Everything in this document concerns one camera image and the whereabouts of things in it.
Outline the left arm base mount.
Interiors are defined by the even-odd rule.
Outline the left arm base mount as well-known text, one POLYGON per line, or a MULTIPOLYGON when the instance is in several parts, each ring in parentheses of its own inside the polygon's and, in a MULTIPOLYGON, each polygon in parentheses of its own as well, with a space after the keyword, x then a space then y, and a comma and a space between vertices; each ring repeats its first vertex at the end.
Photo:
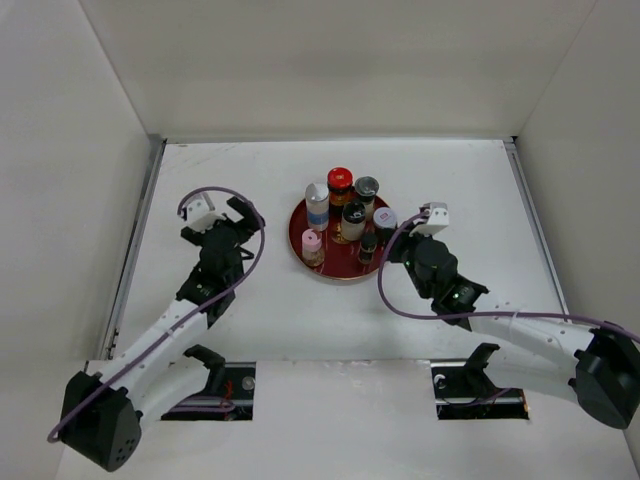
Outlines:
POLYGON ((204 387, 188 395, 162 421, 251 421, 254 413, 257 365, 228 363, 220 354, 196 345, 185 352, 208 371, 204 387))

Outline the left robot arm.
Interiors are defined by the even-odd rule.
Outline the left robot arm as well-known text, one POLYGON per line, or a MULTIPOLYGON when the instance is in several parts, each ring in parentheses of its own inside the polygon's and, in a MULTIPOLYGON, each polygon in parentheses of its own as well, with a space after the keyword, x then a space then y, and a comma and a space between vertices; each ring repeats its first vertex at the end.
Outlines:
POLYGON ((257 266, 259 252, 244 245, 263 234, 265 221, 238 193, 227 204, 232 220, 216 213, 203 188, 185 197, 178 214, 181 237, 198 247, 199 259, 158 320, 124 353, 93 374, 80 371, 67 383, 59 423, 49 433, 106 472, 133 455, 144 430, 198 394, 214 398, 224 387, 224 358, 199 344, 231 306, 236 289, 257 266))

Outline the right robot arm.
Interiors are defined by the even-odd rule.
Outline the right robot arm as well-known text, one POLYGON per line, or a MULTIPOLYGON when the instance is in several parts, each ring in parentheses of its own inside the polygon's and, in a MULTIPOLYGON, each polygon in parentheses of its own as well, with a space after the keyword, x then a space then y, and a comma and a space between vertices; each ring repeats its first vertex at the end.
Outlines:
POLYGON ((458 272, 458 260, 426 232, 426 223, 409 220, 391 236, 385 260, 402 265, 418 296, 431 303, 427 320, 443 321, 470 333, 491 336, 542 359, 542 364, 505 358, 492 360, 497 344, 483 344, 468 358, 464 384, 483 396, 500 380, 572 402, 598 422, 619 430, 639 409, 639 337, 623 327, 584 316, 479 311, 488 289, 458 272))

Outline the red lid chili sauce jar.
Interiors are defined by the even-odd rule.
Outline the red lid chili sauce jar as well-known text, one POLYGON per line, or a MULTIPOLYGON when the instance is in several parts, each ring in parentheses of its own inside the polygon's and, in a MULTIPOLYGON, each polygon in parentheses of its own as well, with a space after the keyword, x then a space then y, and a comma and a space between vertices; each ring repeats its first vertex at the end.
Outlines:
POLYGON ((354 177, 346 167, 334 167, 327 174, 329 208, 334 214, 341 214, 351 200, 354 177))

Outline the black lid pepper shaker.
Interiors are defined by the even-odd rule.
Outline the black lid pepper shaker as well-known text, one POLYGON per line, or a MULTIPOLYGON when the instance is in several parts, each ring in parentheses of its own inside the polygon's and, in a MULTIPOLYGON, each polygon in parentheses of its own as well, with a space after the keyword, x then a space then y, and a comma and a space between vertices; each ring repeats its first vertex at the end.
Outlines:
POLYGON ((358 251, 358 261, 362 265, 369 265, 373 261, 377 249, 378 239, 374 232, 365 232, 361 239, 358 251))

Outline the silver lid blue label bottle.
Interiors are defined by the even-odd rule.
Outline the silver lid blue label bottle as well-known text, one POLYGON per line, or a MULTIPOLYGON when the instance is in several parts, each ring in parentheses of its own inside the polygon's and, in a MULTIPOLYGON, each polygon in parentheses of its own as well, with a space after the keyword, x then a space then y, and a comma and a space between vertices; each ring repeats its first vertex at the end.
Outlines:
POLYGON ((329 225, 329 189, 323 183, 310 183, 305 190, 308 226, 322 232, 329 225))

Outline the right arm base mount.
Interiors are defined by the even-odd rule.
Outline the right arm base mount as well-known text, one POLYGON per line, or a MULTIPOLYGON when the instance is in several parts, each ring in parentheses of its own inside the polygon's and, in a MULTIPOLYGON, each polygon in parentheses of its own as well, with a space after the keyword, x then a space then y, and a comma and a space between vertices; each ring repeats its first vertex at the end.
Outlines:
POLYGON ((430 363, 436 415, 439 420, 528 420, 521 389, 499 388, 486 375, 497 344, 481 343, 466 359, 430 363))

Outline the white lid spice jar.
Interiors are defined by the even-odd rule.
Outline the white lid spice jar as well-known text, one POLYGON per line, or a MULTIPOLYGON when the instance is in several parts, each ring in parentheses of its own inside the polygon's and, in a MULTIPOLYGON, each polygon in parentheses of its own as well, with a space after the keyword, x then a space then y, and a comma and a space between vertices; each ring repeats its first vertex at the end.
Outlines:
POLYGON ((389 207, 377 208, 373 213, 372 222, 380 244, 386 244, 398 228, 396 213, 389 207))

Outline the clear lid white shaker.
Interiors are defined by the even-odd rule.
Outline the clear lid white shaker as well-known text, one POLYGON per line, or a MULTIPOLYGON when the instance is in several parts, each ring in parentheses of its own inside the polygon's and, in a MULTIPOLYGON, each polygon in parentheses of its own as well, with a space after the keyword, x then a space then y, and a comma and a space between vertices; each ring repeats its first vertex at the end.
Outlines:
POLYGON ((367 211, 372 211, 379 191, 379 182, 372 176, 359 177, 354 183, 354 192, 367 211))

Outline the black knob white grinder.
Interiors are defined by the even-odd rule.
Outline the black knob white grinder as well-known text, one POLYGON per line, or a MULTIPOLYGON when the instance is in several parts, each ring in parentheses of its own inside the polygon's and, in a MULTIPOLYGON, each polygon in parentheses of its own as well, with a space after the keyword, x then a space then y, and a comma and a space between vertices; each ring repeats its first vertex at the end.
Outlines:
POLYGON ((366 207, 360 200, 352 200, 343 207, 341 235, 348 241, 361 238, 366 226, 366 207))

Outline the pink lid spice bottle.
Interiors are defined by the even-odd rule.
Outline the pink lid spice bottle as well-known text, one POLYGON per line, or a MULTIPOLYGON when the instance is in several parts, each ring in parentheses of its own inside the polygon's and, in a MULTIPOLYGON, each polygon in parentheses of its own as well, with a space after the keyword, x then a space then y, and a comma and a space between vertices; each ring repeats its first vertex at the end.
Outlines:
POLYGON ((324 250, 320 234, 313 229, 305 230, 301 235, 301 255, 304 263, 311 268, 324 262, 324 250))

